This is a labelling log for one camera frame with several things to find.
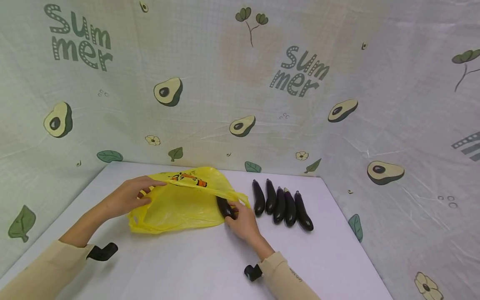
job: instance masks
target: person's left hand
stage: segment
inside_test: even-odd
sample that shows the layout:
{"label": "person's left hand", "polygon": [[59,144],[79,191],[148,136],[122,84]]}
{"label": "person's left hand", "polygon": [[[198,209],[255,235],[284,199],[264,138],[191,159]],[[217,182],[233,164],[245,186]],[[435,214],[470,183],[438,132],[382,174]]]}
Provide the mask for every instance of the person's left hand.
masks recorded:
{"label": "person's left hand", "polygon": [[103,199],[96,208],[105,219],[115,218],[129,213],[133,209],[149,204],[152,199],[140,192],[149,193],[151,186],[163,186],[165,182],[141,176],[122,183],[116,190]]}

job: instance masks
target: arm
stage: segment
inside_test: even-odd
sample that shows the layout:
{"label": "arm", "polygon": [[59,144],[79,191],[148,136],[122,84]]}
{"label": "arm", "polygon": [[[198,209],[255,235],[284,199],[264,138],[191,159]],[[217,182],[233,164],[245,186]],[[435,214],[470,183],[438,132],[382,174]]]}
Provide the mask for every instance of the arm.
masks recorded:
{"label": "arm", "polygon": [[227,216],[225,222],[245,240],[260,258],[258,264],[272,294],[279,300],[320,300],[315,292],[289,266],[280,252],[275,252],[260,234],[253,211],[239,202],[229,202],[238,211],[233,220]]}
{"label": "arm", "polygon": [[87,245],[107,220],[151,202],[139,192],[166,183],[147,176],[125,181],[102,202],[86,212],[59,240],[54,241],[1,291],[0,299],[55,299],[85,267],[93,245]]}

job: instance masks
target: tabletop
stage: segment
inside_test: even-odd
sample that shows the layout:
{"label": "tabletop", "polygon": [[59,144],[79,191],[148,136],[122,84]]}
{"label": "tabletop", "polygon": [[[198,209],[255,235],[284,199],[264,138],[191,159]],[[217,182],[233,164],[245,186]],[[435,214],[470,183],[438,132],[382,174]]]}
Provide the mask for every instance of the tabletop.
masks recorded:
{"label": "tabletop", "polygon": [[[112,162],[82,191],[0,279],[0,288],[28,266],[88,209],[123,181],[146,174],[189,168]],[[391,300],[385,285],[321,178],[221,170],[232,187],[253,205],[252,181],[264,193],[269,178],[276,187],[300,191],[315,229],[275,225],[257,218],[263,236],[322,300]],[[59,299],[274,299],[259,278],[250,282],[244,268],[255,266],[255,252],[226,224],[159,235],[131,233],[126,216],[106,222],[90,243],[119,250],[106,262],[89,260]]]}

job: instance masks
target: yellow plastic bag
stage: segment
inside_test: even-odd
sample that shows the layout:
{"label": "yellow plastic bag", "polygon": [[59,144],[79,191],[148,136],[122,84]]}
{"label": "yellow plastic bag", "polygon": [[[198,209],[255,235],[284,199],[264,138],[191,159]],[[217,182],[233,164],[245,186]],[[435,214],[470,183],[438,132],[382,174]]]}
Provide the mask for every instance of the yellow plastic bag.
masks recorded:
{"label": "yellow plastic bag", "polygon": [[146,195],[152,202],[130,212],[128,218],[132,232],[158,234],[222,224],[225,220],[218,210],[216,196],[229,201],[240,200],[250,207],[248,197],[235,192],[225,176],[212,167],[149,177],[169,184],[153,188]]}

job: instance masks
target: printed cloth wall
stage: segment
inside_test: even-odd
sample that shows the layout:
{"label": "printed cloth wall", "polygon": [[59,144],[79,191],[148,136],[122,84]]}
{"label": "printed cloth wall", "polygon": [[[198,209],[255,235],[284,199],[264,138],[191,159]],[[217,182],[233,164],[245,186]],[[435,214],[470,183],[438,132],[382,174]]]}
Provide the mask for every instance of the printed cloth wall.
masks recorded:
{"label": "printed cloth wall", "polygon": [[395,300],[479,299],[479,15],[466,0],[5,2],[0,273],[131,161],[320,176]]}

